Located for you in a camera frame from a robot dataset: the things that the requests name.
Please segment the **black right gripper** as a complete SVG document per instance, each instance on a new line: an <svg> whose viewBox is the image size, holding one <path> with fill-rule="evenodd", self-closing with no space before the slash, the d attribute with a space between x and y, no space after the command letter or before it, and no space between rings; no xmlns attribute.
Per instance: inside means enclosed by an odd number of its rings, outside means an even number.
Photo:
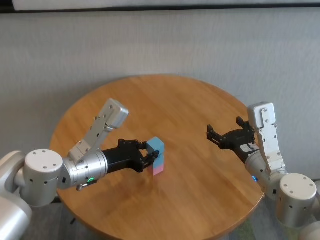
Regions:
<svg viewBox="0 0 320 240"><path fill-rule="evenodd" d="M206 138L221 150L233 151L245 163L251 154L259 150L259 147L255 143L255 131L249 121L244 121L238 116L236 123L242 129L232 130L223 136L216 133L213 127L208 124Z"/></svg>

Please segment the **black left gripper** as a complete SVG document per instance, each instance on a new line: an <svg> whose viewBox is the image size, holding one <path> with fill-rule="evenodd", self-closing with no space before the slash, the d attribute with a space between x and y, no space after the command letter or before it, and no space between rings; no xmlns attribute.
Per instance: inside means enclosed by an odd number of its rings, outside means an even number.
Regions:
<svg viewBox="0 0 320 240"><path fill-rule="evenodd" d="M155 150L143 157L140 150L147 149L147 141L119 139L115 148L103 150L107 160L107 173L114 173L123 169L132 169L142 173L144 168L153 165L160 151Z"/></svg>

